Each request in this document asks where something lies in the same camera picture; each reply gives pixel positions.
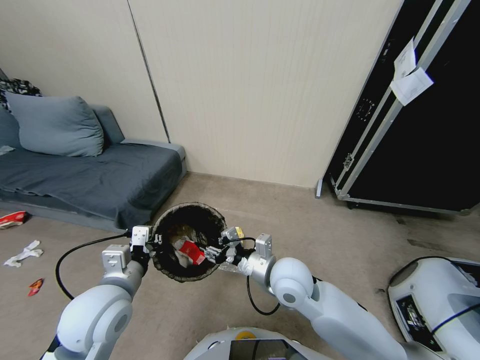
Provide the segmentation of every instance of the gray pillow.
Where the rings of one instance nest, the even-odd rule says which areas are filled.
[[[0,147],[4,145],[16,149],[22,148],[19,139],[19,123],[11,113],[0,106]]]
[[[7,92],[6,98],[18,121],[23,148],[71,157],[102,153],[104,132],[80,96],[36,97]]]

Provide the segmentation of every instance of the screen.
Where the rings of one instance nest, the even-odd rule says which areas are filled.
[[[307,360],[284,340],[234,340],[229,360]]]

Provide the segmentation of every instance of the patterned cloth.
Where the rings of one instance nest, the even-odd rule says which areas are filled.
[[[33,86],[30,81],[20,79],[0,80],[0,105],[9,113],[12,110],[10,110],[9,103],[5,97],[5,91],[21,95],[42,96],[40,89]]]

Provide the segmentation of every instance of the trash can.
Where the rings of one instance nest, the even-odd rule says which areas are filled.
[[[200,202],[184,202],[164,212],[153,227],[153,234],[161,240],[149,245],[154,251],[153,265],[157,270],[178,282],[201,280],[219,266],[207,259],[200,264],[185,265],[179,259],[175,245],[189,240],[205,249],[218,246],[221,232],[227,228],[225,218],[214,208]]]

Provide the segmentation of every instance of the gray sofa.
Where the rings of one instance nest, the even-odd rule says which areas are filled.
[[[108,107],[91,107],[103,129],[102,154],[58,156],[16,146],[0,156],[1,209],[114,232],[150,220],[186,173],[184,148],[125,139]],[[0,122],[18,128],[1,107]]]

